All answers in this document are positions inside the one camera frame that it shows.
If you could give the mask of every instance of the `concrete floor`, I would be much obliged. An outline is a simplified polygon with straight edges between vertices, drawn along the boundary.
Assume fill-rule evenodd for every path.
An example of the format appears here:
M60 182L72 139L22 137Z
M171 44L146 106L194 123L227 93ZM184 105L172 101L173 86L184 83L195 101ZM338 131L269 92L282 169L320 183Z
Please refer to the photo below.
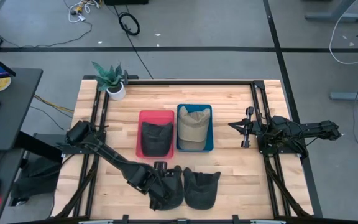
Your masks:
M67 0L68 4L76 2ZM269 2L282 47L328 47L334 24L306 21L303 16L306 12L332 10L339 1ZM141 26L141 33L132 38L136 47L273 47L262 1L150 0L148 5L129 9ZM88 24L69 23L67 12L61 0L6 0L0 11L0 35L20 46L52 44L78 37L89 29ZM350 12L358 12L358 1ZM56 47L130 47L106 6L100 10L92 7L85 17L93 24L92 32ZM357 34L358 23L340 24L333 46L356 48ZM3 47L14 46L6 43ZM282 78L274 52L139 54L155 78ZM347 62L358 60L357 53L336 55ZM352 103L328 98L330 91L357 90L358 64L342 65L327 53L284 53L284 59L301 121L330 119L345 134L338 141L317 140L308 147L323 215L358 220L358 145L352 135ZM91 60L106 67L121 62L129 73L149 78L134 52L9 52L0 53L0 60L9 67L43 69L37 94L69 108L75 107L82 76L94 73ZM32 105L45 110L64 128L69 127L69 118L37 101ZM358 136L358 104L356 120ZM22 130L29 134L63 133L34 110L29 110ZM38 195L26 205L7 207L1 223L44 219L51 204L50 194Z

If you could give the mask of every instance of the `white cable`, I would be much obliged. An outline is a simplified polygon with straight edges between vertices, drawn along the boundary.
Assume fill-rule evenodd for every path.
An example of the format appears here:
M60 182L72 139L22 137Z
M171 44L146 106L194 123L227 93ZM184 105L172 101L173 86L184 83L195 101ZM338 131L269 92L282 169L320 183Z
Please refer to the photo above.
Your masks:
M354 64L357 64L358 62L342 62L342 61L338 60L338 58L335 57L335 55L334 55L334 53L333 53L333 50L331 49L331 45L333 44L333 38L334 38L335 30L336 30L336 27L337 27L338 24L339 24L339 21L342 19L343 15L353 6L354 3L352 3L352 4L346 9L346 11L340 16L340 18L339 18L338 21L336 22L336 24L335 24L335 26L334 26L333 34L331 35L331 40L329 41L329 51L330 51L331 55L334 57L334 59L335 59L337 62L339 62L339 63L341 63L341 64L344 64L344 65L354 65Z
M71 23L76 23L76 22L80 22L80 21L81 21L81 19L77 19L77 20L73 21L73 20L71 19L71 11L73 10L73 8L74 8L75 6L81 4L82 2L83 2L83 1L80 1L80 2L77 3L77 4L74 4L74 5L70 6L70 8L68 9L68 21L70 21ZM84 5L84 7L83 7L83 8L85 9L85 12L88 13L88 14L91 12L91 8L90 8L89 6L94 6L94 4L93 4L93 3L90 3L90 1L88 1L87 3L85 3L85 5Z

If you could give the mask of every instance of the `wooden table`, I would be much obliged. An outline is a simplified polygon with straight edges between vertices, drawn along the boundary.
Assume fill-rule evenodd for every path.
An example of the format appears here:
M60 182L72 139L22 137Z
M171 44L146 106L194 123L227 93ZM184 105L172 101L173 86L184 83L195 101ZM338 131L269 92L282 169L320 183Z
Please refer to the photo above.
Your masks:
M264 80L270 112L288 117L288 109L280 80ZM262 155L257 150L255 136L250 136L249 149L240 147L242 136L227 123L245 118L245 110L253 106L250 88L244 85L136 85L126 86L122 101L111 100L106 119L106 143L130 161L147 162L135 155L137 122L140 110L173 110L177 104L202 103L213 107L214 149L210 153L178 152L168 161L168 168L178 164L195 172L220 171L216 203L210 210L195 210L182 205L169 211L149 208L149 196L140 194L126 184L121 173L104 159L99 162L94 192L92 219L240 219L272 218L272 207ZM72 124L90 120L96 81L83 80ZM99 104L98 119L101 114ZM298 203L313 213L300 159L294 154L281 154L282 169L288 190ZM75 155L60 172L52 215L62 210L77 189L82 155ZM276 194L283 215L280 191ZM81 213L85 210L85 200Z

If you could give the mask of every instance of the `plastic bin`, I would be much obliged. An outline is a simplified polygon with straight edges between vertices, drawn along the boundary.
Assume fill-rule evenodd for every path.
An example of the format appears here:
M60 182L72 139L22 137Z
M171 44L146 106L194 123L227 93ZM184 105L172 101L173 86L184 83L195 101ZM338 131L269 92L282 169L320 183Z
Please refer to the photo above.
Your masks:
M142 123L148 122L150 124L166 125L168 123L173 124L172 128L172 141L171 147L167 155L160 157L145 156L142 151ZM136 141L136 156L143 159L170 159L173 156L173 138L175 130L175 112L172 110L142 110L139 113L139 123L137 126L137 141Z
M181 149L179 146L179 136L177 130L177 149L180 152L210 152L214 149L214 136L212 127L212 106L211 105L193 105L193 104L179 104L177 108L177 119L179 119L179 109L184 106L189 113L194 111L203 111L205 109L211 110L211 117L209 118L208 132L206 135L206 144L203 150L197 149Z

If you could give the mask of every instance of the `potted plant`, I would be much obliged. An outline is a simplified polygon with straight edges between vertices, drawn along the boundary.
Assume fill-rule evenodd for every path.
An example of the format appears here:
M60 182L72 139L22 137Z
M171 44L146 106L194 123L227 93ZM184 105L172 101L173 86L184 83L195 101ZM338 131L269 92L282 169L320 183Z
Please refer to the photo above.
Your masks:
M114 100L122 100L126 94L124 84L121 79L128 77L127 70L122 74L121 65L114 70L111 66L110 70L105 70L96 62L92 62L93 67L99 73L96 77L99 83L99 91L107 91Z

